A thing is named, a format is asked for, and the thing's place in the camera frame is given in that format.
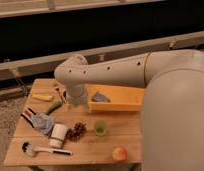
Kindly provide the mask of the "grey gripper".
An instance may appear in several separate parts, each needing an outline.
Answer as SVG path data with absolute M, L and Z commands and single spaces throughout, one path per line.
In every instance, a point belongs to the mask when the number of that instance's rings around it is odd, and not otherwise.
M 66 87 L 66 99 L 74 107 L 88 104 L 88 93 L 84 84 Z

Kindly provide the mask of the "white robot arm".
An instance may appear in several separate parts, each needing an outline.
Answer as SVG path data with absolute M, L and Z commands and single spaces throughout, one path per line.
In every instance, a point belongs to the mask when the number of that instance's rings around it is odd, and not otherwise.
M 84 85 L 141 87 L 143 171 L 204 171 L 204 52 L 171 50 L 89 64 L 73 55 L 55 78 L 78 105 Z

